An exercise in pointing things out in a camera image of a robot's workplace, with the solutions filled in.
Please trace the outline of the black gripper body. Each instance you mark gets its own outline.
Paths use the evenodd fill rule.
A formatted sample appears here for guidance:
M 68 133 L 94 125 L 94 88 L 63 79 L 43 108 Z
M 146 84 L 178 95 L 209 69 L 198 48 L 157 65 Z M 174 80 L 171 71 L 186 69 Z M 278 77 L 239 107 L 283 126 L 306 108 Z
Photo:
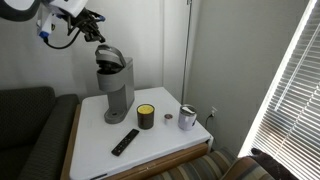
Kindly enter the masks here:
M 105 17 L 84 8 L 77 17 L 69 16 L 67 18 L 68 34 L 71 34 L 76 28 L 81 32 L 90 35 L 98 35 L 98 22 L 104 22 Z

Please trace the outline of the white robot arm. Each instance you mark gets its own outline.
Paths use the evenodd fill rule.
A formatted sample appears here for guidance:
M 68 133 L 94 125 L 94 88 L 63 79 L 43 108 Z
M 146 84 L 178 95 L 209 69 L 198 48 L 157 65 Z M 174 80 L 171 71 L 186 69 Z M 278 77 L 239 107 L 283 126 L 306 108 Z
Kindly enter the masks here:
M 82 32 L 86 42 L 105 38 L 99 31 L 98 22 L 105 17 L 86 8 L 88 0 L 0 0 L 0 17 L 9 21 L 23 22 L 38 15 L 37 33 L 49 45 L 48 37 L 54 30 L 52 19 L 67 22 L 67 35 L 75 29 Z

